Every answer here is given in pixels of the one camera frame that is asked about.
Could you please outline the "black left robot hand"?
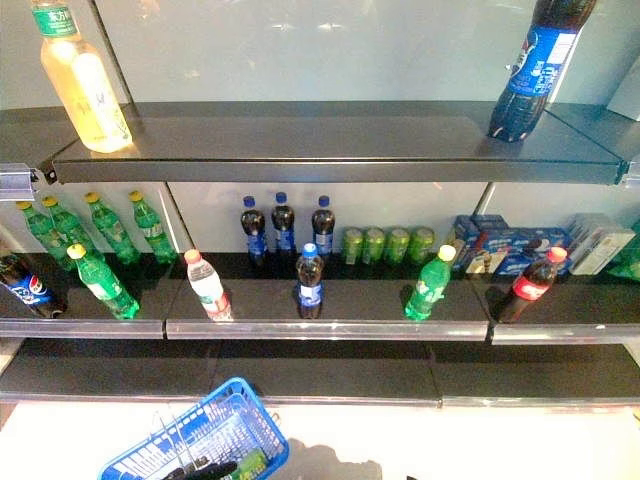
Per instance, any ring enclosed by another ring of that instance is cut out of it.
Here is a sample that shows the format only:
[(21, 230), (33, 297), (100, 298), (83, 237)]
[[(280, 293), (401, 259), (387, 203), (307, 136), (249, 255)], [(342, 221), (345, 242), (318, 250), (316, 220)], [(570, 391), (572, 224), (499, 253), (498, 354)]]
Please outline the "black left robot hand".
[(211, 463), (202, 468), (185, 471), (178, 468), (166, 476), (168, 480), (215, 480), (222, 479), (231, 475), (238, 468), (235, 461), (225, 462), (221, 464)]

